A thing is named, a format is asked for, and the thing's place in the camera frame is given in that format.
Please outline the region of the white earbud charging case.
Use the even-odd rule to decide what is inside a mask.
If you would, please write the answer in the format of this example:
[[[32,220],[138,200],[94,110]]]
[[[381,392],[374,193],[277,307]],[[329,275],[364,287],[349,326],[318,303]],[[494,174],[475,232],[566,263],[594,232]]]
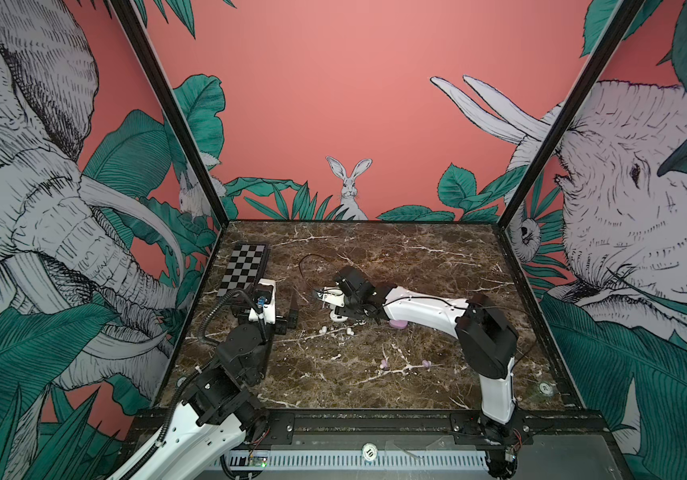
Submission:
[[[339,313],[337,308],[333,308],[330,312],[330,319],[335,323],[342,323],[349,320],[349,317]]]

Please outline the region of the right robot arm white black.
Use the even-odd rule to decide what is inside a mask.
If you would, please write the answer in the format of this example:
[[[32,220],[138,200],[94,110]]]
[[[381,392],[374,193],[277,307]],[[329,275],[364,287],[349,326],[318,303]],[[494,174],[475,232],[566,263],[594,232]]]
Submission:
[[[331,306],[331,320],[403,321],[443,332],[459,341],[463,357],[479,374],[481,432],[489,443],[519,443],[513,368],[519,334],[489,297],[449,299],[413,292],[393,283],[375,285],[361,270],[347,266],[336,285],[316,291]]]

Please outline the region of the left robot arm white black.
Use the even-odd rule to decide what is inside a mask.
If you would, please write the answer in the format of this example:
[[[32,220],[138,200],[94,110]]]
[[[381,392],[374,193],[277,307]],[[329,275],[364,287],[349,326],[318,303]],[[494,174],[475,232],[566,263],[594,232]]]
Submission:
[[[233,289],[198,330],[214,350],[177,388],[162,426],[112,479],[195,479],[228,452],[270,433],[269,412],[250,388],[266,375],[274,338],[298,323],[297,302],[277,314],[276,282]]]

